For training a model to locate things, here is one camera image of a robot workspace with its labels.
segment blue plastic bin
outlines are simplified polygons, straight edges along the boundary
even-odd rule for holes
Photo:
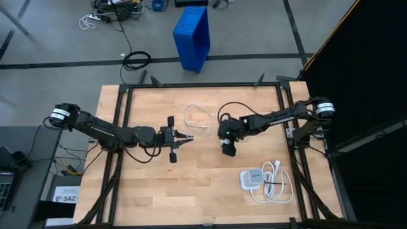
[[[207,8],[187,7],[173,35],[183,68],[199,73],[210,49]]]

